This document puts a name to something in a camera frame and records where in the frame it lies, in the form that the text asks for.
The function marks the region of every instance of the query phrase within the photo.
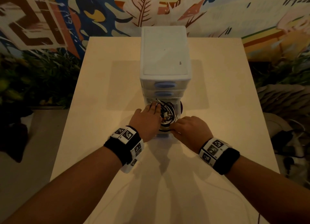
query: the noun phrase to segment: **drawer handle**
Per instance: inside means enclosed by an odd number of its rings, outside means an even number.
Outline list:
[[[157,82],[154,84],[157,88],[173,88],[176,87],[174,82]]]
[[[172,96],[173,93],[172,92],[155,92],[155,95],[158,97],[168,97],[168,96]]]

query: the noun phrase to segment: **floor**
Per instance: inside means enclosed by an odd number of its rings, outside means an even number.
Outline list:
[[[68,112],[34,110],[20,164],[0,152],[0,223],[49,182]]]

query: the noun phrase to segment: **hand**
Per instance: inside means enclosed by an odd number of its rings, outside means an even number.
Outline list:
[[[196,116],[185,116],[170,125],[171,133],[185,146],[199,153],[203,144],[213,138],[208,125]]]
[[[162,120],[160,108],[160,104],[153,101],[151,105],[145,107],[143,112],[141,109],[134,112],[129,125],[138,131],[143,142],[148,142],[157,134]]]

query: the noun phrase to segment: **mural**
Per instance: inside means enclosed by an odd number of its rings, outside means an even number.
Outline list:
[[[82,61],[90,36],[140,36],[142,26],[163,25],[183,25],[189,37],[242,38],[250,61],[310,50],[310,0],[0,0],[0,53]]]

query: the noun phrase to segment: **table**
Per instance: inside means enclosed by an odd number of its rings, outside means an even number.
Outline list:
[[[143,108],[140,41],[91,37],[51,179],[101,147]],[[182,116],[205,120],[249,159],[279,172],[239,38],[188,38],[192,80]],[[119,172],[87,224],[257,223],[241,193],[174,139],[153,139],[129,174]]]

